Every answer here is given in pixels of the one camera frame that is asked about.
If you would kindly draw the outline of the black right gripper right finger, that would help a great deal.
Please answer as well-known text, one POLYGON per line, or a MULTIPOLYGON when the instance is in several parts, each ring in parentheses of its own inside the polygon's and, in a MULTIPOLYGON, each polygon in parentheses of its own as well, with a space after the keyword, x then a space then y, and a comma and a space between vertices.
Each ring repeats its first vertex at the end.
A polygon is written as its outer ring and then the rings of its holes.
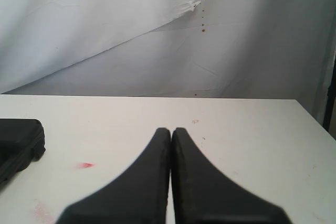
POLYGON ((176 223, 287 223, 285 211, 240 187, 220 172, 185 128, 171 143, 176 223))

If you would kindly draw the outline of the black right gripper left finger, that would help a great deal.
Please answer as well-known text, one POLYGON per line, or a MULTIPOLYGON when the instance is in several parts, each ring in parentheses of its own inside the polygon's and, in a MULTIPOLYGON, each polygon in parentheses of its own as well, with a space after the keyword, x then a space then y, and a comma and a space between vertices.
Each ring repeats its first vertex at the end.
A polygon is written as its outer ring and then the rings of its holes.
POLYGON ((114 181, 68 206, 58 223, 165 223, 171 135, 158 128, 139 157, 114 181))

